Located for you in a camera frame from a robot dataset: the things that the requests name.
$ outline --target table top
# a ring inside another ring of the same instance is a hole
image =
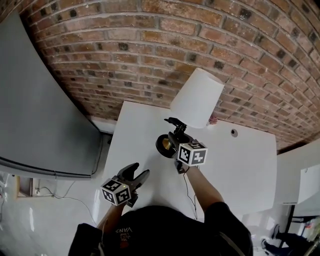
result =
[[[173,159],[162,156],[156,149],[157,138],[175,129],[164,121],[169,117],[175,117],[169,109],[125,101],[101,183],[126,165],[138,162],[140,166],[135,177],[146,169],[150,170],[150,176],[137,190],[138,200],[133,210],[163,205],[194,218],[195,209],[187,197],[183,175],[176,171]],[[236,129],[237,137],[231,135],[232,129]],[[185,132],[208,148],[206,163],[199,168],[234,214],[249,214],[273,207],[277,177],[276,138],[273,134],[225,121],[204,129],[188,127]],[[193,189],[185,177],[189,196],[193,199]],[[198,201],[196,205],[197,217],[201,220],[204,213]]]

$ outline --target dark pants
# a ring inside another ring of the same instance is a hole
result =
[[[284,241],[289,247],[279,248],[266,242],[265,249],[275,256],[287,256],[291,252],[294,254],[297,253],[297,255],[299,255],[298,253],[303,255],[310,247],[310,242],[303,236],[297,234],[278,233],[276,239]]]

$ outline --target shoe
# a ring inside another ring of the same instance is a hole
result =
[[[266,249],[266,242],[267,242],[267,239],[262,239],[262,241],[261,241],[261,248],[262,248],[262,250],[265,250],[265,249]]]
[[[275,225],[274,229],[273,229],[273,233],[271,235],[271,239],[276,239],[277,235],[279,234],[279,229],[280,229],[280,225]]]

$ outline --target forearm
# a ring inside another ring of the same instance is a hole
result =
[[[211,185],[197,167],[189,167],[186,175],[204,212],[206,212],[208,207],[213,203],[224,202],[219,191]]]
[[[122,216],[122,212],[125,207],[125,203],[120,204],[118,206],[111,205],[103,219],[96,226],[97,229],[103,230],[105,234],[111,233],[119,223],[119,220]]]

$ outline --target white floor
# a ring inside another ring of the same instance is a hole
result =
[[[99,187],[104,182],[102,172],[89,181],[76,181],[67,197],[83,201],[97,223],[110,207],[99,199]],[[95,225],[87,208],[73,199],[52,197],[13,199],[16,179],[11,175],[4,188],[2,222],[0,223],[0,251],[6,256],[66,256],[78,224]],[[53,193],[63,196],[72,181],[41,180],[40,187],[48,187]],[[275,224],[284,229],[289,207],[275,205],[272,209],[238,216],[252,234],[254,255],[266,255],[261,239],[270,237]]]

